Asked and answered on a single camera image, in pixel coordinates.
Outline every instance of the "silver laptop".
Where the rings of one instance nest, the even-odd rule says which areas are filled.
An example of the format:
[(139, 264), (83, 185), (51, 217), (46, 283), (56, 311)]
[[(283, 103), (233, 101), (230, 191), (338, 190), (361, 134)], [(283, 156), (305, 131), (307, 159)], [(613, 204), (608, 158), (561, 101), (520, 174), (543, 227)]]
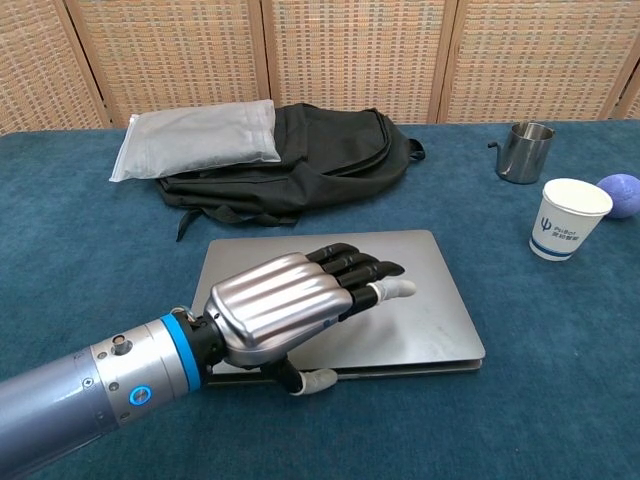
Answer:
[[(406, 230), (335, 235), (238, 238), (209, 245), (192, 310), (202, 315), (211, 286), (290, 252), (350, 243), (402, 265), (418, 292), (387, 301), (325, 330), (289, 354), (300, 370), (333, 368), (341, 379), (476, 370), (485, 350), (433, 234)], [(261, 381), (257, 370), (221, 363), (212, 383)]]

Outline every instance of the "blue ring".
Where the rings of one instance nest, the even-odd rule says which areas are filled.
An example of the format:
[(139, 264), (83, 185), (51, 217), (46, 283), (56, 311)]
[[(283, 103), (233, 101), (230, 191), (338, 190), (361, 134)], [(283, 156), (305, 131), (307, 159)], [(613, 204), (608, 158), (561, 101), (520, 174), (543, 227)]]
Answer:
[[(142, 400), (136, 400), (136, 393), (138, 393), (139, 391), (144, 391), (147, 393), (147, 396)], [(131, 393), (129, 394), (129, 403), (134, 407), (144, 405), (149, 400), (151, 400), (151, 387), (148, 387), (147, 385), (140, 385), (139, 387), (131, 390)]]
[(548, 248), (544, 248), (542, 245), (536, 242), (536, 240), (533, 238), (533, 235), (531, 236), (531, 243), (533, 243), (533, 246), (536, 247), (538, 250), (540, 250), (542, 253), (546, 253), (547, 255), (551, 255), (552, 257), (564, 258), (564, 257), (570, 257), (571, 255), (573, 255), (573, 252), (562, 253), (562, 252), (556, 252), (555, 250), (549, 250)]
[(180, 362), (182, 362), (182, 368), (187, 376), (187, 383), (189, 384), (189, 391), (193, 392), (200, 388), (200, 373), (198, 372), (198, 366), (196, 365), (196, 359), (193, 357), (193, 352), (189, 346), (189, 341), (182, 331), (182, 327), (176, 320), (176, 317), (170, 313), (161, 318), (164, 326), (167, 327), (169, 335), (173, 340), (173, 344), (176, 346)]

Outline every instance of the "blue button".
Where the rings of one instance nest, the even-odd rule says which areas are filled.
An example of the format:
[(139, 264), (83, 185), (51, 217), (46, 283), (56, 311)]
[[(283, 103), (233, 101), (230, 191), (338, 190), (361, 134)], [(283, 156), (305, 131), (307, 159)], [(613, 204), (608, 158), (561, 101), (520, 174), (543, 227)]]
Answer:
[(146, 385), (134, 388), (129, 394), (129, 403), (135, 407), (144, 405), (149, 400), (151, 400), (151, 388)]

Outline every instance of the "white paper cup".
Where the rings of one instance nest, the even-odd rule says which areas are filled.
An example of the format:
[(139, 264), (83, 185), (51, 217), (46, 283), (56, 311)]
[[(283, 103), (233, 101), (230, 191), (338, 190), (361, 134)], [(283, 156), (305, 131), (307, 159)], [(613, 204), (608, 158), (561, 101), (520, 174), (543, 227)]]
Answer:
[(529, 247), (546, 260), (568, 260), (612, 208), (613, 200), (600, 187), (573, 178), (550, 180), (542, 190)]

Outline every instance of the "robotic arm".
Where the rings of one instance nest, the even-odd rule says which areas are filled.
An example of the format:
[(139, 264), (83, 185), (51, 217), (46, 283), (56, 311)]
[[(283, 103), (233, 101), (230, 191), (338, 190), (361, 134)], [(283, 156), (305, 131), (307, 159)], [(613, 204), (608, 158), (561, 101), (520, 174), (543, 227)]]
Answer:
[(299, 372), (287, 353), (378, 303), (415, 293), (392, 262), (334, 244), (290, 253), (211, 289), (187, 308), (0, 383), (0, 478), (28, 475), (149, 411), (198, 390), (215, 365), (259, 368), (292, 395), (337, 374)]

